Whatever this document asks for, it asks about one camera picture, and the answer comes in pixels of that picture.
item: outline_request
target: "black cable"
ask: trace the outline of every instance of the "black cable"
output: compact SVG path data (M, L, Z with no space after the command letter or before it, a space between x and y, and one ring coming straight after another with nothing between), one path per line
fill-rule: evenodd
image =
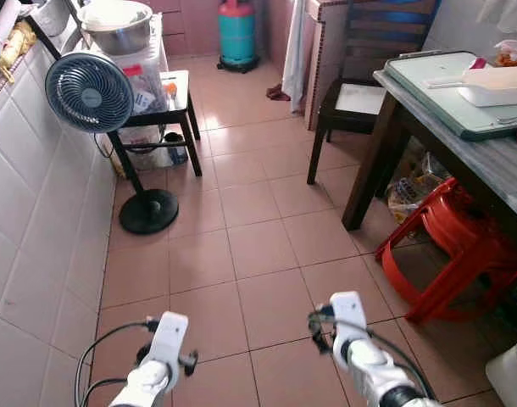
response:
M116 332L122 331L122 330L124 330L126 328L130 328L130 327L133 327L133 326L146 326L146 327L149 327L147 321L132 322L130 324L125 324L125 325L122 325L122 326L118 326L117 328L114 328L111 331L109 331L109 332L105 333L104 335L102 335L99 339L97 339L95 342L93 342L91 344L91 346L89 346L89 348L87 348L83 354L81 354L80 360L78 361L78 366L77 366L77 368L75 370L75 379L74 379L74 406L75 407L81 407L81 400L80 400L81 368L83 367L84 361L85 361L87 355L89 354L89 352L91 352L100 342L102 342L107 337L115 334Z
M106 154L102 147L100 147L100 145L98 144L98 141L97 141L97 133L92 133L92 139L93 141L95 142L95 145L97 146L97 150L100 152L100 154L105 158L105 159L109 159L112 157L112 154L114 153L114 146L112 146L112 151L110 151L108 154Z
M89 399L89 396L91 395L92 391L95 388L108 386L110 384L117 384L117 383L126 383L126 379L104 379L99 380L98 382L94 382L89 388L86 390L85 395L83 396L83 400L80 403L80 407L86 407L87 406L87 400Z
M419 367L394 343L390 342L389 340L385 339L381 335L375 333L373 330L369 328L363 328L357 324L353 324L349 321L344 320L338 320L337 318L328 316L328 315L321 315L316 314L319 317L320 321L323 322L330 322L331 324L342 324L346 326L350 326L354 329L357 329L361 332L365 332L370 337L377 339L379 342L384 343L388 348L392 349L394 352L396 352L404 361L408 364L408 368L414 373L415 377L418 379L418 381L421 383L421 387L423 392L425 392L425 395L428 399L436 400L436 395L434 394L434 391L431 388L430 383L426 380L424 374L420 371Z

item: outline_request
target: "cutting board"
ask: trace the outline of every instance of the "cutting board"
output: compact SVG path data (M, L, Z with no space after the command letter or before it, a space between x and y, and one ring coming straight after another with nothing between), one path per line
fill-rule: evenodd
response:
M478 108L455 88L428 89L425 82L443 76L462 75L475 55L468 52L418 54L386 62L385 71L465 140L479 141L516 134L517 122L498 124L498 118L517 116L517 105Z

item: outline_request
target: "fan base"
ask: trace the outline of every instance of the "fan base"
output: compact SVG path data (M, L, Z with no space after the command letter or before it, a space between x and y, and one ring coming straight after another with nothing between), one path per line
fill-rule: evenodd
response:
M142 196L135 195L125 202L120 211L120 224L130 233L150 235L172 223L178 210L175 195L162 189L149 189Z

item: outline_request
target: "chair backrest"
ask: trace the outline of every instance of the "chair backrest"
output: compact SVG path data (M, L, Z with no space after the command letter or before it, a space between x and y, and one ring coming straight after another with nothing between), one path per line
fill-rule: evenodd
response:
M419 51L441 0L349 0L340 76L373 81L390 58Z

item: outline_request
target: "fan grille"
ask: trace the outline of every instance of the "fan grille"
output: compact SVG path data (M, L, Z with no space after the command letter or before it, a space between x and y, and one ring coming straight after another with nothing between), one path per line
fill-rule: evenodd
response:
M46 76L46 94L61 119L97 133L119 129L131 116L134 103L125 74L93 53L71 53L56 61Z

